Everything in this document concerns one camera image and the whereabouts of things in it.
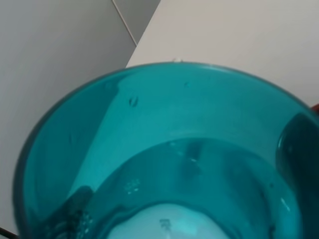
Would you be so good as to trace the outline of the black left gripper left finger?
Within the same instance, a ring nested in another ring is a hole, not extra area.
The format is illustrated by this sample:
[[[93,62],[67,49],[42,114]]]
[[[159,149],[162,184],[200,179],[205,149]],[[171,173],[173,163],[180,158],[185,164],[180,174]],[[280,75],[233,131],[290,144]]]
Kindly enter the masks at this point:
[[[52,239],[84,239],[91,217],[85,210],[92,198],[89,186],[78,188],[52,215]]]

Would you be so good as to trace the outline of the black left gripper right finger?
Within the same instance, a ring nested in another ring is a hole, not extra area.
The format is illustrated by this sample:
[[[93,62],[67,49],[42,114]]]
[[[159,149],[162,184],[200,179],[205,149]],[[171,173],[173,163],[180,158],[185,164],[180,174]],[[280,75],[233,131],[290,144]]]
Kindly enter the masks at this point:
[[[297,198],[304,239],[319,237],[319,122],[295,115],[277,147],[276,167]]]

